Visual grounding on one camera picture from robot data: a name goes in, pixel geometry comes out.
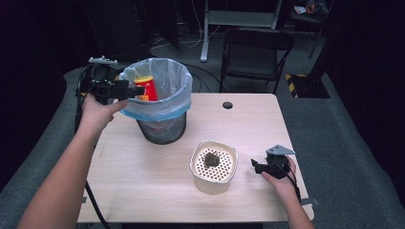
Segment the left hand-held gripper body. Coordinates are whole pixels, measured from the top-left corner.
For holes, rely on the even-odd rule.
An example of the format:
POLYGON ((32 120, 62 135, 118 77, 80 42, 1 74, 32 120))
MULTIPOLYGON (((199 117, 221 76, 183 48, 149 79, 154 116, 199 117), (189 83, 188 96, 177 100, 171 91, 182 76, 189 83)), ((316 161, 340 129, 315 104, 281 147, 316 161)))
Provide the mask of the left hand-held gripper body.
POLYGON ((101 104, 108 104, 112 99, 125 100, 130 97, 129 81, 120 80, 123 68, 117 60, 90 57, 88 65, 83 68, 77 83, 77 94, 92 94, 101 104))

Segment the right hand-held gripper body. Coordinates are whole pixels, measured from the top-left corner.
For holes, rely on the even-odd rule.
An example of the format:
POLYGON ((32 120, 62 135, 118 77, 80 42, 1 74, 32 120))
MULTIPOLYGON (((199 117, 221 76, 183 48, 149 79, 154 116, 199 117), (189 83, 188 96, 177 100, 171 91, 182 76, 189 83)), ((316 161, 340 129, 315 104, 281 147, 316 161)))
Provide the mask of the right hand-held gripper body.
POLYGON ((260 165, 259 173, 266 172, 277 179, 285 177, 290 171, 287 156, 294 154, 293 150, 281 145, 275 145, 267 149, 266 164, 260 165))

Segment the red and yellow bottle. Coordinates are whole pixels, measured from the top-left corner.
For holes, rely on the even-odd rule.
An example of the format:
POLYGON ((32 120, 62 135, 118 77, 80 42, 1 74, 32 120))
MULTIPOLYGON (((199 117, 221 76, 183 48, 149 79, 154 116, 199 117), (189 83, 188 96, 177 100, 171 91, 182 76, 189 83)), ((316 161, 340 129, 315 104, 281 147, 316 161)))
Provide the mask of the red and yellow bottle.
POLYGON ((134 79, 137 87, 143 87, 144 93, 139 96, 139 100, 157 101, 158 94, 155 87, 155 80, 152 75, 139 76, 134 79))

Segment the pale blue plastic bin liner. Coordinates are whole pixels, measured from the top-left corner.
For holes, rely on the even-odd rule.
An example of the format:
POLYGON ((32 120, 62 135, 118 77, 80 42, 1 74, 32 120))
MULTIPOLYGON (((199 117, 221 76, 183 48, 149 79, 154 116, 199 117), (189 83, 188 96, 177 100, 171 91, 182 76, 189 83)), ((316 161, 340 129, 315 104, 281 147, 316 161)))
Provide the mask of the pale blue plastic bin liner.
POLYGON ((157 91, 157 101, 129 98, 121 110, 124 115, 141 121, 163 121, 186 113, 191 107, 193 78, 183 64, 168 58, 149 58, 131 64, 119 75, 135 88, 135 79, 152 76, 157 91))

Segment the dark tea residue clump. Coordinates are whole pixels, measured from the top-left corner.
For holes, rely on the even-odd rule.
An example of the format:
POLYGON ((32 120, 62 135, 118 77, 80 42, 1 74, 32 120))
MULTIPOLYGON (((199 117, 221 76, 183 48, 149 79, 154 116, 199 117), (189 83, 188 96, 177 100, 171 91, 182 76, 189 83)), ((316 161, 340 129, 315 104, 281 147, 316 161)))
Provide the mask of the dark tea residue clump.
POLYGON ((208 153, 205 155, 204 157, 204 165, 206 167, 217 167, 220 164, 220 157, 212 154, 212 153, 208 153))

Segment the black mesh trash bin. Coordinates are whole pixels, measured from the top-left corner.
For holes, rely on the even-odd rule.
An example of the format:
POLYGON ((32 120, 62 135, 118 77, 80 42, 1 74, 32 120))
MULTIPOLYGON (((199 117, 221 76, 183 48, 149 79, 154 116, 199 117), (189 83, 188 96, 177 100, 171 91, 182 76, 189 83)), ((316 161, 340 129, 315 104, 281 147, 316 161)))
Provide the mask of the black mesh trash bin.
POLYGON ((144 137, 151 143, 166 145, 179 140, 186 129, 186 113, 163 121, 137 120, 144 137))

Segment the white container with perforated strainer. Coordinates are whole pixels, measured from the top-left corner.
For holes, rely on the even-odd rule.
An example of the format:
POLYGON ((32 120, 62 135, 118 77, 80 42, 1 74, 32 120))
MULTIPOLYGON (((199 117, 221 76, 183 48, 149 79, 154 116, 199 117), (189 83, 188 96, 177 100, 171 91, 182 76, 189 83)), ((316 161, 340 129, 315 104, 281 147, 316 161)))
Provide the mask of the white container with perforated strainer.
POLYGON ((203 140, 195 148, 189 167, 197 188, 210 196, 224 193, 230 186, 238 165, 238 154, 234 147, 215 140, 203 140), (220 157, 217 167, 206 167, 204 157, 212 153, 220 157))

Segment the person's right hand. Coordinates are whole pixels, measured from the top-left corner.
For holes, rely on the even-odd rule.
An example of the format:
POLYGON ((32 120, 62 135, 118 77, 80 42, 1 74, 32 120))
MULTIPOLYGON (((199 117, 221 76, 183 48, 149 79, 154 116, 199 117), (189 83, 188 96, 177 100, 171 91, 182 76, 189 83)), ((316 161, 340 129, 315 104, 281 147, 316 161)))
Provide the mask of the person's right hand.
POLYGON ((296 166, 293 160, 288 156, 289 163, 289 172, 288 174, 281 178, 277 179, 266 172, 262 172, 261 176, 269 182, 276 190, 278 197, 282 201, 297 200, 297 194, 295 191, 296 178, 295 170, 296 166))

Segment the person's left hand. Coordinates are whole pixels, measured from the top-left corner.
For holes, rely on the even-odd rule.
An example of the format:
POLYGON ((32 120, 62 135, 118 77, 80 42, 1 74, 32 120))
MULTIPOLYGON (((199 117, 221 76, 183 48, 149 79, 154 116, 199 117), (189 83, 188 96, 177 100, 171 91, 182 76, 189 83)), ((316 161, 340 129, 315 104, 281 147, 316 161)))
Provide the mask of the person's left hand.
POLYGON ((102 105, 92 94, 88 94, 82 105, 82 117, 78 130, 81 133, 100 134, 114 119, 114 114, 124 109, 127 104, 126 100, 120 100, 109 105, 102 105))

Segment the black folding chair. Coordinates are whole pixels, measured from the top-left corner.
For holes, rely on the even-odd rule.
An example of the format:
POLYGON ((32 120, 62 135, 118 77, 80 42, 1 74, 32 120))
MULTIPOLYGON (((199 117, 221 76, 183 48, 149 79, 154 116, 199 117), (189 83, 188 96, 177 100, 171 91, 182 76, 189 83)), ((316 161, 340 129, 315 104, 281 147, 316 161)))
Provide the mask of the black folding chair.
POLYGON ((226 32, 222 52, 220 93, 229 77, 263 80, 274 83, 277 92, 293 37, 285 31, 239 27, 226 32))

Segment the dark cluttered cart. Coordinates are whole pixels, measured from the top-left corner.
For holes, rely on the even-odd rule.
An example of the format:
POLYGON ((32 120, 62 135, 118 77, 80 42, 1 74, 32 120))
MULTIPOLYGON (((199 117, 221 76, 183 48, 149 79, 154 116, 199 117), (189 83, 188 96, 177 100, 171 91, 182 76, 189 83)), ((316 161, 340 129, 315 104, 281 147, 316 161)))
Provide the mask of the dark cluttered cart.
POLYGON ((328 0, 298 0, 298 4, 294 5, 288 14, 290 19, 309 27, 314 32, 314 43, 309 58, 313 57, 315 48, 324 32, 332 5, 333 1, 328 0))

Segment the black base plate striped edge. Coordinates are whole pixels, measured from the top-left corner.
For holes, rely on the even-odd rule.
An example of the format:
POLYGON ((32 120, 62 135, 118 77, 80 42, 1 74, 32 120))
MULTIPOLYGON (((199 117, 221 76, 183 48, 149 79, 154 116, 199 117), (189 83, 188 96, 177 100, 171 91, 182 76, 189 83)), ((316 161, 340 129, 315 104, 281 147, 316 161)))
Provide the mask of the black base plate striped edge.
POLYGON ((295 98, 330 98, 321 80, 311 79, 305 74, 286 74, 288 89, 295 98))

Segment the grey metal desk frame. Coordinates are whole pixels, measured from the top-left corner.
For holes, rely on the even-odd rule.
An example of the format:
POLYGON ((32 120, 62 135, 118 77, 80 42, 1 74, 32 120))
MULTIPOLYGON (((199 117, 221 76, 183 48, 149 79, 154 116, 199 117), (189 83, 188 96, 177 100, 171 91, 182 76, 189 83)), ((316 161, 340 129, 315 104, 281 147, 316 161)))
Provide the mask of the grey metal desk frame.
POLYGON ((204 0, 203 19, 203 42, 200 60, 204 63, 208 58, 209 50, 209 26, 238 26, 238 27, 262 27, 275 29, 279 18, 283 0, 275 0, 274 12, 252 12, 232 10, 211 10, 209 0, 204 0))

